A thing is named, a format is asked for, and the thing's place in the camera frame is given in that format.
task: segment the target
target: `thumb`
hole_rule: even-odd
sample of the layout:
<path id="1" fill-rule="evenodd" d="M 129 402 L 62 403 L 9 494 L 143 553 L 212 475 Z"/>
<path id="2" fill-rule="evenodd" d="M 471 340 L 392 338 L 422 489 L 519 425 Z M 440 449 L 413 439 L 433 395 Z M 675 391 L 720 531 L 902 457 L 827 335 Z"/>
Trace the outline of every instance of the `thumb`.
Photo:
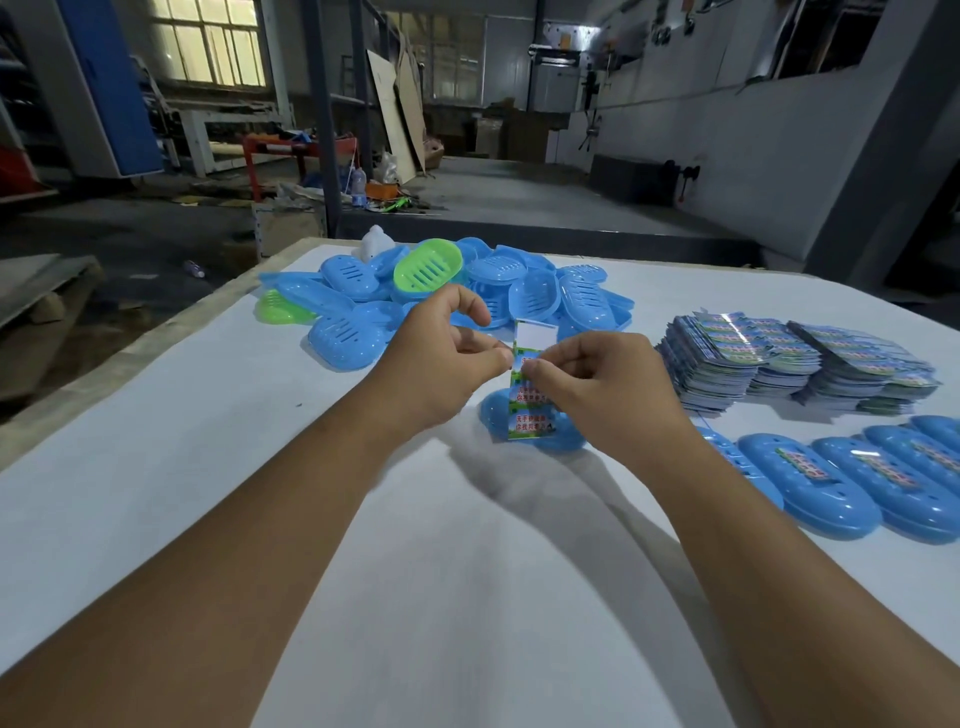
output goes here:
<path id="1" fill-rule="evenodd" d="M 514 365 L 514 355 L 509 349 L 496 347 L 485 352 L 464 354 L 468 363 L 470 383 L 477 389 L 484 382 L 500 376 Z"/>
<path id="2" fill-rule="evenodd" d="M 531 359 L 524 362 L 523 373 L 537 389 L 563 410 L 568 409 L 583 383 L 544 359 Z"/>

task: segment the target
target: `finger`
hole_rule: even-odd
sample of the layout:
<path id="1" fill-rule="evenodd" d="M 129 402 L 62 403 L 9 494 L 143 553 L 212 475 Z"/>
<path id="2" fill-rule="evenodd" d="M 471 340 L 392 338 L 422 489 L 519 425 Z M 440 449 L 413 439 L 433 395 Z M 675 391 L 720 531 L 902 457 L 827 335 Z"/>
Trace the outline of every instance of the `finger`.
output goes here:
<path id="1" fill-rule="evenodd" d="M 483 299 L 476 293 L 457 283 L 448 283 L 430 298 L 417 306 L 423 307 L 430 315 L 438 318 L 450 318 L 454 311 L 467 314 L 477 326 L 487 326 L 490 321 L 490 312 Z"/>
<path id="2" fill-rule="evenodd" d="M 514 353 L 506 347 L 493 347 L 480 353 L 460 357 L 467 368 L 470 387 L 474 390 L 495 376 L 500 376 L 514 365 Z"/>
<path id="3" fill-rule="evenodd" d="M 582 379 L 569 375 L 542 358 L 524 362 L 523 373 L 537 389 L 566 411 L 569 411 L 570 404 L 585 385 Z"/>
<path id="4" fill-rule="evenodd" d="M 450 327 L 450 337 L 453 339 L 453 346 L 460 353 L 485 352 L 496 347 L 510 351 L 510 348 L 499 339 L 472 328 Z"/>
<path id="5" fill-rule="evenodd" d="M 612 336 L 615 334 L 610 334 L 608 331 L 578 333 L 559 344 L 554 344 L 540 355 L 540 359 L 556 364 L 558 367 L 577 359 L 590 359 L 603 353 L 610 345 Z"/>

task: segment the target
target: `water bottle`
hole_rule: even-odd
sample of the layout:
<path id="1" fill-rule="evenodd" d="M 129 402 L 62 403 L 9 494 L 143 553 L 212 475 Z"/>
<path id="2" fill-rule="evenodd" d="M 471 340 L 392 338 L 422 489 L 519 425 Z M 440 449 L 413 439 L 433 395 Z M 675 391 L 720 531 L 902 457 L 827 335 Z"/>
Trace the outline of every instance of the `water bottle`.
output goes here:
<path id="1" fill-rule="evenodd" d="M 354 207 L 367 206 L 367 174 L 359 167 L 350 174 L 350 201 Z"/>

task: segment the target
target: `window frame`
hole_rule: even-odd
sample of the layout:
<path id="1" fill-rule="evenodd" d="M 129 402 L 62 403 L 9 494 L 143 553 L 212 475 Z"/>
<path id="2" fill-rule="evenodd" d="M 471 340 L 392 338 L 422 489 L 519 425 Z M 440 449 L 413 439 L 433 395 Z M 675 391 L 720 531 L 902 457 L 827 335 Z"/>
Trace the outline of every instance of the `window frame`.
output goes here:
<path id="1" fill-rule="evenodd" d="M 170 76 L 164 76 L 162 77 L 162 81 L 165 84 L 178 85 L 186 88 L 209 88 L 209 89 L 217 89 L 222 91 L 244 91 L 247 93 L 250 93 L 251 91 L 259 91 L 259 92 L 271 91 L 274 87 L 274 79 L 272 75 L 273 68 L 271 67 L 271 64 L 270 64 L 270 53 L 269 53 L 269 49 L 267 48 L 266 38 L 264 37 L 264 34 L 263 34 L 263 12 L 260 9 L 260 0 L 252 0 L 252 1 L 253 1 L 253 10 L 256 13 L 255 26 L 237 25 L 231 22 L 221 23 L 221 22 L 216 22 L 212 20 L 204 20 L 203 13 L 200 9 L 199 0 L 193 0 L 194 5 L 197 8 L 197 16 L 199 18 L 197 20 L 181 20 L 173 17 L 172 13 L 171 13 L 171 17 L 160 17 L 158 15 L 154 15 L 153 8 L 152 8 L 153 4 L 148 0 L 147 12 L 148 12 L 148 17 L 150 18 L 151 30 L 154 35 L 154 41 L 156 43 L 157 49 L 161 53 L 165 50 L 165 44 L 160 37 L 160 27 L 169 26 L 173 28 L 174 38 L 177 41 L 177 51 L 180 54 L 180 64 L 183 67 L 185 72 L 186 58 L 183 55 L 182 48 L 180 48 L 180 39 L 176 37 L 176 32 L 177 32 L 176 29 L 178 27 L 198 29 L 200 31 L 201 40 L 204 43 L 204 54 L 206 56 L 207 70 L 209 70 L 210 78 L 211 78 L 211 81 L 190 81 L 189 79 L 175 79 L 175 78 L 171 78 Z M 227 7 L 227 3 L 228 3 L 228 0 L 224 0 L 225 9 L 227 10 L 228 17 L 229 17 L 229 7 Z M 247 85 L 243 83 L 237 83 L 235 85 L 225 85 L 225 84 L 217 83 L 216 81 L 217 65 L 213 58 L 213 53 L 210 49 L 210 42 L 206 36 L 205 28 L 207 27 L 220 28 L 224 33 L 225 40 L 227 39 L 227 37 L 229 37 L 229 42 L 233 46 L 233 55 L 235 58 L 238 58 L 239 54 L 236 49 L 236 42 L 233 39 L 232 31 L 248 31 L 255 35 L 256 43 L 257 43 L 257 51 L 260 54 L 260 70 L 263 74 L 263 85 Z"/>

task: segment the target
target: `plastic bottle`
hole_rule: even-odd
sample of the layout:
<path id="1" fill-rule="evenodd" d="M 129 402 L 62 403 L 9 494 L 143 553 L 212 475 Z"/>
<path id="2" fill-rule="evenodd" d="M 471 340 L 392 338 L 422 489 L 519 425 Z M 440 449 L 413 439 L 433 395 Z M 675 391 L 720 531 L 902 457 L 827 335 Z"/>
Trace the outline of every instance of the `plastic bottle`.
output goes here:
<path id="1" fill-rule="evenodd" d="M 374 225 L 360 242 L 360 259 L 369 263 L 375 255 L 389 251 L 396 243 L 379 225 Z"/>
<path id="2" fill-rule="evenodd" d="M 367 206 L 367 173 L 359 167 L 350 174 L 350 201 L 354 207 Z"/>

